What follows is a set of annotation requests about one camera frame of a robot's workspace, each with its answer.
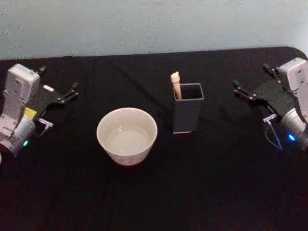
wooden stick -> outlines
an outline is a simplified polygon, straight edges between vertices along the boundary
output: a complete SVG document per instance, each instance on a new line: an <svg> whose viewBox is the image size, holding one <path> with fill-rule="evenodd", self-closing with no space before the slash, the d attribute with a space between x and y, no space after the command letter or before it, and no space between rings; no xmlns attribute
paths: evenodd
<svg viewBox="0 0 308 231"><path fill-rule="evenodd" d="M178 71L171 75L171 82L173 83L173 88L174 88L176 98L178 100L181 100L182 94L181 94L181 87L180 87L180 76L179 76Z"/></svg>

pen holder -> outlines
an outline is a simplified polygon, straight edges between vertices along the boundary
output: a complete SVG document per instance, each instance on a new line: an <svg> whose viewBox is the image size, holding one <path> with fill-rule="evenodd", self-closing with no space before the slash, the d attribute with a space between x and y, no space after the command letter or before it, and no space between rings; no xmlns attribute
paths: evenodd
<svg viewBox="0 0 308 231"><path fill-rule="evenodd" d="M180 84L182 99L178 100L174 94L173 133L189 133L197 128L201 103L204 100L200 83Z"/></svg>

green led light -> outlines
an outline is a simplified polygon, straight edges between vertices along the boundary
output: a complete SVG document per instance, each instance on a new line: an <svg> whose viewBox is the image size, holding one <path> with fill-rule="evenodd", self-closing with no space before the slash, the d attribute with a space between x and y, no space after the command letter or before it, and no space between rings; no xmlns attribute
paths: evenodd
<svg viewBox="0 0 308 231"><path fill-rule="evenodd" d="M23 146L26 147L28 145L29 141L25 141Z"/></svg>

yellow label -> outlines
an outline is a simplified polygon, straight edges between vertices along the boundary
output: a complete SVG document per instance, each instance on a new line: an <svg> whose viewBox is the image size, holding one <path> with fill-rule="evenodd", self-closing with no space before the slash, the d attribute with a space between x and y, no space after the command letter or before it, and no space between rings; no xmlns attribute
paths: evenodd
<svg viewBox="0 0 308 231"><path fill-rule="evenodd" d="M27 117L29 117L30 119L33 119L35 117L35 115L37 114L36 111L32 110L31 108L26 107L25 108L25 113L24 113Z"/></svg>

blue led light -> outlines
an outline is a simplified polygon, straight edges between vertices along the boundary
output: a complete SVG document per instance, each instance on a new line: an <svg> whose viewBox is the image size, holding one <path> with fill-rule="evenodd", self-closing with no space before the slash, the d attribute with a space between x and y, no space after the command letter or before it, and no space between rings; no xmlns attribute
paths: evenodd
<svg viewBox="0 0 308 231"><path fill-rule="evenodd" d="M289 138L290 141L296 141L295 136L293 136L291 134L288 135L288 138Z"/></svg>

